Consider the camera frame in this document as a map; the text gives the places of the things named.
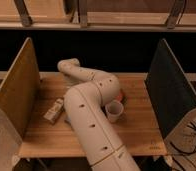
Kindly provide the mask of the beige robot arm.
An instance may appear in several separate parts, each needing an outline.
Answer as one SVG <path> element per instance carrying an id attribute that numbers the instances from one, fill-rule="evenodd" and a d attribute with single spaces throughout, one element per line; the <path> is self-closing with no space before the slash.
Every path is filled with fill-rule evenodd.
<path id="1" fill-rule="evenodd" d="M 102 107 L 120 92 L 109 72 L 84 68 L 76 58 L 61 60 L 58 70 L 79 81 L 64 94 L 64 108 L 92 171 L 140 171 Z"/>

